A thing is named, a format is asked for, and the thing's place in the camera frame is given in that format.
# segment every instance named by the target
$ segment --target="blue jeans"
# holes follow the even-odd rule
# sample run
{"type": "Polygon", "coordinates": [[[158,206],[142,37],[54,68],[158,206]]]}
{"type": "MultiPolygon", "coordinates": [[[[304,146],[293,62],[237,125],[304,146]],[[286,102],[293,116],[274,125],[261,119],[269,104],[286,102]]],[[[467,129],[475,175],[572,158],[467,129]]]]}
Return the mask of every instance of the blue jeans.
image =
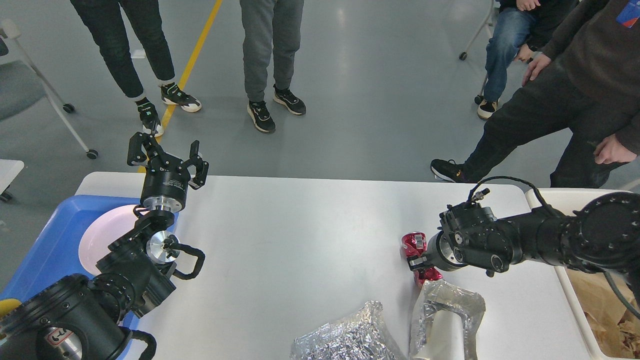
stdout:
{"type": "Polygon", "coordinates": [[[498,15],[493,37],[486,46],[487,81],[484,98],[487,102],[498,101],[507,85],[507,68],[518,54],[520,46],[531,32],[536,18],[529,12],[517,8],[506,8],[498,15]]]}

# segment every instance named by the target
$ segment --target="white sole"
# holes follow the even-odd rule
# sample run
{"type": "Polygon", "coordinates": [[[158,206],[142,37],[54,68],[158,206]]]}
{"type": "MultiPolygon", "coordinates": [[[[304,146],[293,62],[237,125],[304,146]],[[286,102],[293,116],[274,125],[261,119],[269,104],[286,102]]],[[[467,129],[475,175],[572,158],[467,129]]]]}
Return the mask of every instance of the white sole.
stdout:
{"type": "Polygon", "coordinates": [[[249,116],[251,116],[251,119],[253,120],[253,127],[255,127],[258,131],[260,131],[261,133],[265,133],[265,134],[271,134],[273,131],[276,131],[276,129],[274,128],[273,131],[265,131],[262,130],[256,123],[255,123],[255,117],[253,117],[253,111],[251,111],[251,106],[249,106],[249,104],[247,104],[246,106],[246,111],[249,113],[249,116]]]}
{"type": "Polygon", "coordinates": [[[284,102],[284,101],[282,101],[282,100],[280,100],[276,95],[274,95],[274,96],[273,96],[273,100],[274,100],[275,102],[277,102],[278,104],[283,104],[283,105],[284,105],[284,107],[285,107],[285,108],[287,108],[287,110],[289,110],[289,112],[290,112],[290,113],[292,113],[293,115],[297,115],[297,116],[302,115],[302,113],[296,113],[295,111],[291,110],[291,109],[287,106],[287,103],[286,103],[286,102],[284,102]]]}
{"type": "Polygon", "coordinates": [[[491,117],[491,115],[493,115],[493,113],[495,113],[495,111],[494,111],[493,113],[492,113],[492,112],[489,112],[489,111],[484,111],[484,110],[482,110],[482,109],[478,106],[478,111],[477,111],[477,113],[478,113],[478,117],[479,117],[480,119],[488,120],[488,119],[491,117]]]}
{"type": "MultiPolygon", "coordinates": [[[[155,136],[162,136],[164,134],[164,128],[162,127],[162,125],[158,126],[157,128],[160,128],[160,131],[158,131],[155,136]]],[[[145,134],[150,134],[151,130],[147,129],[144,125],[142,125],[142,132],[145,134]]]]}
{"type": "MultiPolygon", "coordinates": [[[[171,101],[171,100],[166,100],[164,97],[162,98],[162,102],[167,104],[167,105],[178,105],[175,102],[171,101]]],[[[180,106],[180,109],[183,109],[184,111],[188,112],[188,113],[194,113],[200,109],[202,109],[202,105],[198,106],[197,108],[189,108],[188,106],[182,106],[182,105],[178,105],[180,106]]]]}
{"type": "Polygon", "coordinates": [[[433,175],[436,177],[436,180],[444,180],[444,181],[448,181],[450,183],[455,183],[455,181],[453,179],[451,179],[448,176],[444,176],[441,173],[439,173],[436,169],[434,169],[433,167],[431,167],[431,172],[433,173],[433,175]]]}

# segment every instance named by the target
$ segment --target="plate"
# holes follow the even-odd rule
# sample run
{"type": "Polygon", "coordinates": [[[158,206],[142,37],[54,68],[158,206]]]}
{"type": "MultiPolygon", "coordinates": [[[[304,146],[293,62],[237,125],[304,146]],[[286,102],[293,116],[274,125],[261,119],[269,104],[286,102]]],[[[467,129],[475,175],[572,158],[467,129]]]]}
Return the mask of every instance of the plate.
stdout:
{"type": "Polygon", "coordinates": [[[86,229],[78,245],[78,258],[89,274],[100,274],[95,264],[110,253],[109,244],[133,229],[138,219],[133,213],[136,206],[125,205],[107,211],[86,229]]]}

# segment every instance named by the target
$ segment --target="caster wheel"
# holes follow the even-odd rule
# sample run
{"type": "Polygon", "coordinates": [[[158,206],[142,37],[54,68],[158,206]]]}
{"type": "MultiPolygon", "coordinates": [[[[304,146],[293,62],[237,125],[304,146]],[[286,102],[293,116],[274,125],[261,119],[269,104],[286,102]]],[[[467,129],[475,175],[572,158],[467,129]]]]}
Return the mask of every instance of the caster wheel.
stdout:
{"type": "Polygon", "coordinates": [[[3,191],[2,194],[0,194],[0,201],[2,202],[8,202],[11,199],[13,199],[13,195],[8,191],[3,191]]]}
{"type": "Polygon", "coordinates": [[[90,149],[86,152],[86,157],[91,160],[96,160],[98,158],[98,152],[96,150],[90,149]]]}
{"type": "Polygon", "coordinates": [[[72,112],[74,112],[76,110],[76,108],[71,104],[64,104],[62,106],[62,109],[65,110],[69,114],[71,114],[72,112]]]}

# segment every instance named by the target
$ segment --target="blue tray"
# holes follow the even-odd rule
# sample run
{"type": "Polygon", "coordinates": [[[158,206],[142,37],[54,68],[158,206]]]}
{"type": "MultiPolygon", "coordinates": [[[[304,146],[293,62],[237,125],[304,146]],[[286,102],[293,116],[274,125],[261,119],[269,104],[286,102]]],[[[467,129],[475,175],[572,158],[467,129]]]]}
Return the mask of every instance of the blue tray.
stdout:
{"type": "MultiPolygon", "coordinates": [[[[107,211],[139,203],[139,199],[130,197],[94,195],[76,195],[64,200],[53,212],[20,267],[0,293],[0,300],[14,298],[25,302],[70,274],[84,274],[92,279],[93,275],[82,267],[78,258],[78,246],[84,232],[107,211]]],[[[127,314],[123,326],[135,329],[138,318],[132,313],[127,314]]],[[[124,358],[126,353],[127,350],[119,359],[124,358]]]]}

